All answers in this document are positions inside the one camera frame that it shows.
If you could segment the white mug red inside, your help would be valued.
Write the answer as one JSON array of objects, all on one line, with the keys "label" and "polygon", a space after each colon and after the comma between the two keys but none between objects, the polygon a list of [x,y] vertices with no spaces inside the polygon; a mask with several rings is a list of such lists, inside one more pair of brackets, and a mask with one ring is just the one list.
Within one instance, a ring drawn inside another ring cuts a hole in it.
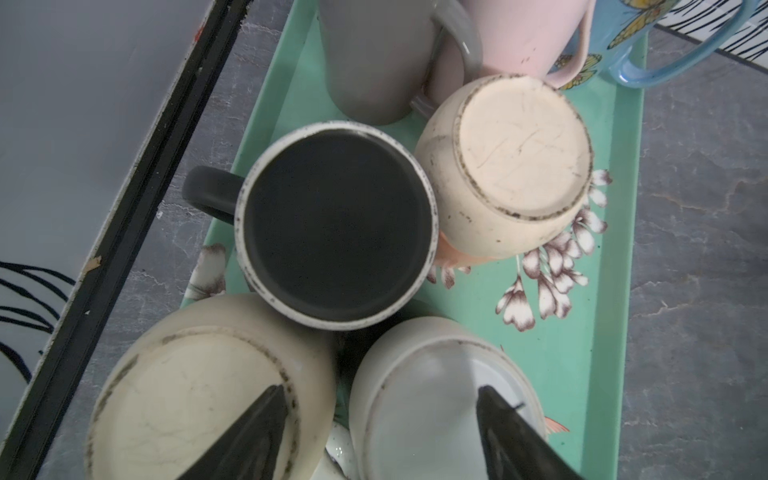
[{"label": "white mug red inside", "polygon": [[460,323],[423,316],[377,339],[355,374],[349,431],[363,479],[484,479],[478,391],[493,387],[542,439],[542,405],[523,371]]}]

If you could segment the tall grey mug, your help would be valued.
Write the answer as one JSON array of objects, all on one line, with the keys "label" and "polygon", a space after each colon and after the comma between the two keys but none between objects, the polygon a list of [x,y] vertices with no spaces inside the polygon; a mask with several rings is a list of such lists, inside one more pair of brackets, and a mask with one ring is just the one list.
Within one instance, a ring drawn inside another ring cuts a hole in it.
[{"label": "tall grey mug", "polygon": [[439,104],[423,85],[442,33],[457,44],[466,83],[482,66],[480,32],[458,1],[331,0],[317,8],[327,89],[355,121],[387,125],[412,111],[434,114]]}]

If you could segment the green floral tray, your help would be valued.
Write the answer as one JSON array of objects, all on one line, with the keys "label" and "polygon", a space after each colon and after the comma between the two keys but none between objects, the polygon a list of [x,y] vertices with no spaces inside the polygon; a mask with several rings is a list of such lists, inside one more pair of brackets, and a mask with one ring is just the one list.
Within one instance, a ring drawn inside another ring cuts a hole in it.
[{"label": "green floral tray", "polygon": [[[301,126],[340,117],[325,87],[317,6],[293,4],[232,172],[246,174],[274,141]],[[547,416],[562,423],[554,450],[587,479],[618,470],[643,94],[597,78],[568,95],[591,136],[595,165],[610,173],[605,233],[575,261],[588,279],[574,287],[567,317],[520,332],[494,311],[518,277],[514,260],[475,267],[455,286],[426,283],[418,299],[502,348],[531,381]]]}]

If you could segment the black speckled mug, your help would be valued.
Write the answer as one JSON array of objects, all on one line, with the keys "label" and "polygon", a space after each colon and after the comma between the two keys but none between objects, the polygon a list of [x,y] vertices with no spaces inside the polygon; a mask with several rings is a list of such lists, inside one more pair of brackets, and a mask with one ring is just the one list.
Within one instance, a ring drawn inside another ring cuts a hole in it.
[{"label": "black speckled mug", "polygon": [[316,329],[359,330],[392,316],[419,290],[437,251],[425,171],[393,137],[357,122],[292,131],[245,176],[198,166],[182,195],[233,227],[250,289]]}]

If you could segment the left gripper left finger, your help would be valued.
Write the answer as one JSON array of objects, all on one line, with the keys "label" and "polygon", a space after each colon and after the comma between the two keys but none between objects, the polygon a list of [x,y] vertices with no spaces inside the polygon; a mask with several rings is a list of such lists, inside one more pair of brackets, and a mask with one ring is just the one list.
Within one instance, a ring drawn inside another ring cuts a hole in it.
[{"label": "left gripper left finger", "polygon": [[287,416],[283,386],[269,386],[178,479],[272,479]]}]

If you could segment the pink mug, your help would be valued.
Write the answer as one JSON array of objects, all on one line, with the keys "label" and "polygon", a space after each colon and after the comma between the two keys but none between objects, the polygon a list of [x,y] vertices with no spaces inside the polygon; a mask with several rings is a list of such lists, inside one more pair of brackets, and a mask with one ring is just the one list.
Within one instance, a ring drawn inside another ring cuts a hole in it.
[{"label": "pink mug", "polygon": [[462,1],[482,42],[478,78],[527,75],[559,89],[585,66],[594,1]]}]

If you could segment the beige mug white handle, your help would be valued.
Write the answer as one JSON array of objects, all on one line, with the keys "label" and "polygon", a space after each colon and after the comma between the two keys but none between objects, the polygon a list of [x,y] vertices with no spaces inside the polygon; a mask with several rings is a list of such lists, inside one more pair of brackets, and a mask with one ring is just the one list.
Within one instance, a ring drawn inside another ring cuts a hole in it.
[{"label": "beige mug white handle", "polygon": [[278,479],[340,479],[332,455],[337,376],[327,331],[300,325],[254,293],[195,302],[121,357],[94,407],[89,479],[175,479],[269,387],[287,419]]}]

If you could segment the beige and salmon mug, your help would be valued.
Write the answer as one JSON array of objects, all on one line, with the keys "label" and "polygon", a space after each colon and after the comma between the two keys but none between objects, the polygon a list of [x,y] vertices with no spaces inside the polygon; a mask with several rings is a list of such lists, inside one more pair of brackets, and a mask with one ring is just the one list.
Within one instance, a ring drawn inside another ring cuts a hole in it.
[{"label": "beige and salmon mug", "polygon": [[594,151],[568,99],[530,76],[468,83],[428,120],[414,155],[437,201],[435,263],[463,268],[544,245],[574,220]]}]

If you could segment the blue butterfly mug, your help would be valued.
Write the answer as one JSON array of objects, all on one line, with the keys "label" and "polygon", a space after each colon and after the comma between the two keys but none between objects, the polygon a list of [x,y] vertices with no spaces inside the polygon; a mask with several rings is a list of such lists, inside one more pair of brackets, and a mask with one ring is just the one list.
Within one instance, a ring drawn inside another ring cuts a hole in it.
[{"label": "blue butterfly mug", "polygon": [[587,57],[581,71],[561,87],[563,91],[580,88],[600,75],[618,85],[642,89],[668,81],[715,52],[743,27],[756,12],[757,1],[737,1],[730,11],[715,11],[705,22],[714,33],[678,60],[661,68],[641,68],[630,58],[641,36],[648,33],[664,16],[684,14],[682,1],[598,1],[595,5]]}]

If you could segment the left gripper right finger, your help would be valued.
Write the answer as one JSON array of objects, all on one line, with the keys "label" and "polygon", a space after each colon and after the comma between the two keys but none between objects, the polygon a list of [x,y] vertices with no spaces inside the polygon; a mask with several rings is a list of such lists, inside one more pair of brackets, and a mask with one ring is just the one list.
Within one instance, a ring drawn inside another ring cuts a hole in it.
[{"label": "left gripper right finger", "polygon": [[583,480],[492,386],[478,389],[476,417],[490,480]]}]

